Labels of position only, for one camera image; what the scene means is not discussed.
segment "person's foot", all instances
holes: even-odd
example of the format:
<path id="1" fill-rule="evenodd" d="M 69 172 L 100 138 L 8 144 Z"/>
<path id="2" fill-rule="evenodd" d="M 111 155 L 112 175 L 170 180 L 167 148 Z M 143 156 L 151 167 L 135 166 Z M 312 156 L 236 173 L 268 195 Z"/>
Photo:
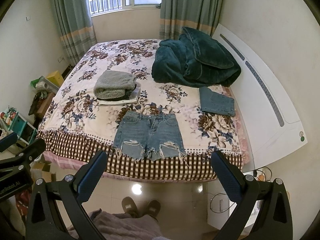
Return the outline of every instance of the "person's foot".
<path id="1" fill-rule="evenodd" d="M 161 209 L 161 204 L 156 199 L 151 200 L 150 203 L 147 206 L 147 210 L 143 215 L 149 215 L 150 217 L 153 217 L 156 219 L 157 215 L 159 214 Z"/>
<path id="2" fill-rule="evenodd" d="M 125 197 L 122 200 L 122 208 L 123 211 L 125 213 L 129 213 L 132 216 L 132 218 L 138 217 L 138 208 L 132 198 Z"/>

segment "window sill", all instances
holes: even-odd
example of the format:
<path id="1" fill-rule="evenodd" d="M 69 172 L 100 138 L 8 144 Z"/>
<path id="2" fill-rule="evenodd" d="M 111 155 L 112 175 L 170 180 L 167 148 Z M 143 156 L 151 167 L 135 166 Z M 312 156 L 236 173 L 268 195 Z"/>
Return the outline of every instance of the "window sill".
<path id="1" fill-rule="evenodd" d="M 97 13 L 95 15 L 92 15 L 91 18 L 95 17 L 95 16 L 100 16 L 100 15 L 103 15 L 103 14 L 109 14 L 109 13 L 115 13 L 115 12 L 121 12 L 121 11 L 143 10 L 143 9 L 157 9 L 157 10 L 160 10 L 160 8 L 157 8 L 156 6 L 145 6 L 145 7 L 139 6 L 139 7 L 136 7 L 136 8 L 124 8 L 124 9 L 119 9 L 119 10 L 113 10 L 113 11 L 108 11 L 108 12 Z"/>

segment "shorts waistband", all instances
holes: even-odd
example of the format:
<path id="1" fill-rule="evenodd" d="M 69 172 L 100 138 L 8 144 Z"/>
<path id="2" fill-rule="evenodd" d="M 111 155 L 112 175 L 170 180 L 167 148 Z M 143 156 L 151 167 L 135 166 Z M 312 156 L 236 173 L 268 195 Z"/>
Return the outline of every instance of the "shorts waistband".
<path id="1" fill-rule="evenodd" d="M 131 116 L 131 117 L 137 117 L 139 118 L 140 120 L 141 119 L 162 119 L 162 120 L 165 120 L 165 119 L 168 119 L 172 116 L 175 116 L 174 113 L 171 113 L 171 114 L 155 114 L 155 115 L 145 115 L 145 114 L 140 114 L 138 112 L 135 112 L 135 111 L 127 111 L 127 113 L 125 114 L 127 116 Z"/>

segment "toilet paper roll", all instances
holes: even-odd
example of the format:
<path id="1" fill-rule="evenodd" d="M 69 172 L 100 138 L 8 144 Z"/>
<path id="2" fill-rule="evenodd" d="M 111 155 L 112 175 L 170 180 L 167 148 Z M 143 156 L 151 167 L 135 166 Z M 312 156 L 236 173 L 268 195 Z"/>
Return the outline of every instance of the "toilet paper roll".
<path id="1" fill-rule="evenodd" d="M 39 82 L 37 85 L 36 85 L 36 90 L 48 90 L 49 89 L 49 85 L 44 82 L 44 81 L 41 81 Z"/>

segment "blue gripper pad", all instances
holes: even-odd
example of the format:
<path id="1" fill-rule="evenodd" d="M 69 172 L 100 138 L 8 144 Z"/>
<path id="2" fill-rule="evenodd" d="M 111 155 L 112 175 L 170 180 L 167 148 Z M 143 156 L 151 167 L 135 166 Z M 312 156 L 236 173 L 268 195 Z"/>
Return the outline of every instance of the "blue gripper pad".
<path id="1" fill-rule="evenodd" d="M 89 200 L 94 188 L 106 169 L 108 155 L 102 151 L 97 152 L 96 155 L 88 164 L 86 164 L 89 165 L 89 169 L 86 171 L 84 178 L 77 185 L 77 200 L 79 203 L 87 202 Z"/>
<path id="2" fill-rule="evenodd" d="M 17 136 L 17 134 L 15 132 L 7 135 L 4 138 L 2 138 L 0 140 L 0 153 L 4 152 L 11 145 L 15 144 L 17 142 L 17 140 L 18 140 L 18 136 Z"/>
<path id="3" fill-rule="evenodd" d="M 236 202 L 237 204 L 239 204 L 242 199 L 241 184 L 217 152 L 211 154 L 211 166 L 213 168 L 213 171 L 217 174 L 218 179 L 223 186 L 223 189 L 228 195 L 228 198 L 232 202 Z"/>

